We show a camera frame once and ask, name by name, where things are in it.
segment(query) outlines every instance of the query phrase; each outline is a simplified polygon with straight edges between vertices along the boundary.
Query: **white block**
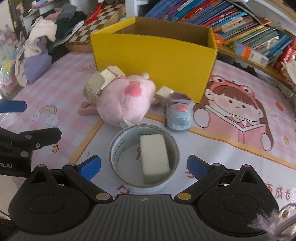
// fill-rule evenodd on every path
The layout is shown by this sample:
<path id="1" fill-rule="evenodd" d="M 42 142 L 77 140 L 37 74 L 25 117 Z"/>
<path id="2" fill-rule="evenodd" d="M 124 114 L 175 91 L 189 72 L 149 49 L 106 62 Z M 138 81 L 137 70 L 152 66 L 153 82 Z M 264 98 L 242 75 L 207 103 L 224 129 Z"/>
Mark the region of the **white block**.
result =
<path id="1" fill-rule="evenodd" d="M 170 173 L 168 154 L 162 135 L 140 136 L 144 182 L 157 183 Z"/>

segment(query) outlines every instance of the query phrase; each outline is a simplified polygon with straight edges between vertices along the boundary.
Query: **checkered board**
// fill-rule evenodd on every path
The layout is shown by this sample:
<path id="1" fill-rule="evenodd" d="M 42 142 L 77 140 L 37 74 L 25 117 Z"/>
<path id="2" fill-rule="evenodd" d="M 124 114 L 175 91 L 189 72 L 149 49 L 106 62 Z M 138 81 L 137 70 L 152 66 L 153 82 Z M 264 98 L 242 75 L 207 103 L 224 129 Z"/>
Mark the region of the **checkered board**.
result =
<path id="1" fill-rule="evenodd" d="M 113 4 L 103 6 L 101 12 L 90 24 L 82 26 L 76 34 L 70 39 L 69 43 L 85 43 L 90 42 L 90 34 L 110 25 L 110 20 L 117 12 L 124 11 L 124 4 Z"/>

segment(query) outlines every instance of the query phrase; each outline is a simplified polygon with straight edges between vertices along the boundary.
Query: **cartoon hand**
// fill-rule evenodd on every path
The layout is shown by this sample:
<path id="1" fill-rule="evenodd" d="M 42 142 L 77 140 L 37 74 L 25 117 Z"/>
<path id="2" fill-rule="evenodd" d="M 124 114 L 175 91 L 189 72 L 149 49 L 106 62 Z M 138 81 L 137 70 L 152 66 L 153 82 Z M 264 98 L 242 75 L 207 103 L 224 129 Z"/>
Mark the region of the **cartoon hand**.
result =
<path id="1" fill-rule="evenodd" d="M 261 134 L 261 143 L 262 143 L 262 147 L 263 147 L 264 150 L 266 150 L 266 151 L 271 150 L 270 138 L 265 133 Z"/>
<path id="2" fill-rule="evenodd" d="M 207 128 L 211 121 L 209 112 L 204 109 L 198 109 L 194 112 L 193 118 L 195 123 L 202 128 Z"/>

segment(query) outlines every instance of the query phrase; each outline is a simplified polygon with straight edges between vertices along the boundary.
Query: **pink plush toy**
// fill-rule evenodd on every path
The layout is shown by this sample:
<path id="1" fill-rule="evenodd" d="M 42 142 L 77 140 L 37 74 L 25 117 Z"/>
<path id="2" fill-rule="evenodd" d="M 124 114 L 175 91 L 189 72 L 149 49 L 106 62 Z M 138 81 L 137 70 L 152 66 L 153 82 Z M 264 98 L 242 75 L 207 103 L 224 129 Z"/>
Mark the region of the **pink plush toy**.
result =
<path id="1" fill-rule="evenodd" d="M 155 84 L 148 78 L 147 73 L 120 76 L 96 96 L 96 105 L 83 102 L 77 112 L 80 115 L 99 114 L 105 122 L 118 127 L 122 120 L 137 124 L 154 101 Z"/>

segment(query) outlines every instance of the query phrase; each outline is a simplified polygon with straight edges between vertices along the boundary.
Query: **gray cloth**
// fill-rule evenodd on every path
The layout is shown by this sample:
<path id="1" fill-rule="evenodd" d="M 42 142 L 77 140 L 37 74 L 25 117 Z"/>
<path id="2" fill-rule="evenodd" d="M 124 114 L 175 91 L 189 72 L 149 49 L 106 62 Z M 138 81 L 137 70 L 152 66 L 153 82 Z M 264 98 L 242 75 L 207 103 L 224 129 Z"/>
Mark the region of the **gray cloth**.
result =
<path id="1" fill-rule="evenodd" d="M 76 6 L 71 5 L 70 3 L 66 3 L 61 7 L 62 11 L 57 17 L 57 21 L 59 19 L 65 19 L 67 21 L 71 20 L 74 17 L 75 11 L 77 9 Z"/>

